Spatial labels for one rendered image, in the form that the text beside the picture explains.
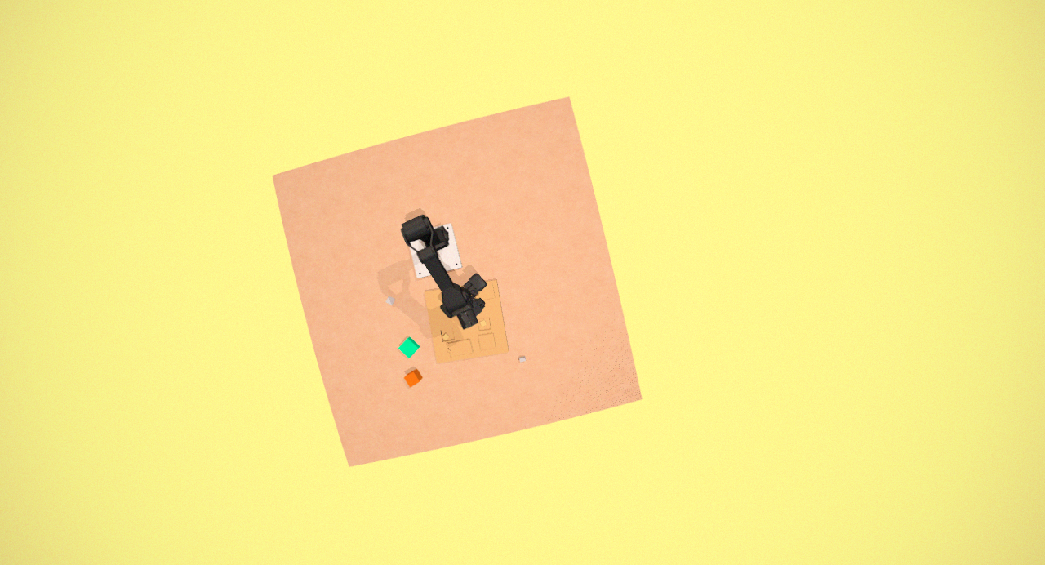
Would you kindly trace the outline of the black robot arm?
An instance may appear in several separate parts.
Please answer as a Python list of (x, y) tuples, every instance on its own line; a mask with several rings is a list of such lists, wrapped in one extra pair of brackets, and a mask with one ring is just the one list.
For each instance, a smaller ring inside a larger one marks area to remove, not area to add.
[(425, 243), (425, 248), (421, 250), (413, 249), (416, 250), (416, 255), (421, 264), (428, 268), (434, 282), (439, 286), (442, 293), (443, 307), (447, 309), (449, 315), (458, 317), (460, 327), (463, 330), (475, 326), (478, 324), (477, 316), (485, 307), (484, 300), (481, 300), (481, 298), (477, 300), (474, 295), (469, 297), (467, 292), (460, 289), (458, 283), (452, 283), (447, 269), (445, 269), (439, 259), (438, 250), (449, 246), (447, 228), (443, 225), (433, 228), (428, 216), (421, 215), (402, 223), (400, 231), (402, 231), (403, 240), (407, 241), (408, 248), (413, 248), (411, 242), (415, 240), (421, 240)]

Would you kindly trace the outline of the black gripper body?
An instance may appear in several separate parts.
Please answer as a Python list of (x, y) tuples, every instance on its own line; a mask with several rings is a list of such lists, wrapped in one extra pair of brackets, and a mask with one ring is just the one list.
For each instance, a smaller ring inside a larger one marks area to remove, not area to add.
[[(484, 288), (486, 288), (486, 286), (487, 286), (487, 283), (484, 281), (484, 278), (482, 278), (482, 276), (480, 276), (480, 274), (474, 274), (473, 276), (471, 276), (471, 278), (468, 278), (468, 281), (469, 282), (467, 282), (465, 284), (465, 288), (463, 286), (460, 286), (460, 289), (462, 289), (463, 291), (467, 292), (469, 295), (469, 297), (471, 297), (471, 295), (473, 295), (475, 292), (475, 290), (478, 290), (478, 292), (481, 292), (481, 290), (484, 289)], [(443, 307), (443, 304), (441, 305), (440, 309), (448, 317), (452, 317), (447, 312), (447, 309), (445, 309)]]

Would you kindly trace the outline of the mint green block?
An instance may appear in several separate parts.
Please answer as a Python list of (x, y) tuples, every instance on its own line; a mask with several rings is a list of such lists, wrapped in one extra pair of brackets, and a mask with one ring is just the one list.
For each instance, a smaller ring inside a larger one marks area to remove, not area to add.
[(399, 349), (407, 355), (408, 359), (410, 359), (410, 357), (413, 356), (415, 351), (419, 348), (420, 345), (414, 342), (411, 337), (408, 337), (407, 342), (403, 342), (402, 345), (399, 346)]

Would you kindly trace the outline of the orange block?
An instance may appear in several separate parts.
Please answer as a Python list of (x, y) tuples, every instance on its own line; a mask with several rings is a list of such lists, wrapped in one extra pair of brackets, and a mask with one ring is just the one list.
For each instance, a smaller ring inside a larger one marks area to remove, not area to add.
[(407, 374), (404, 378), (407, 378), (408, 386), (412, 387), (418, 382), (421, 382), (423, 376), (420, 374), (420, 371), (418, 371), (418, 369), (413, 369), (413, 371), (411, 371), (410, 374)]

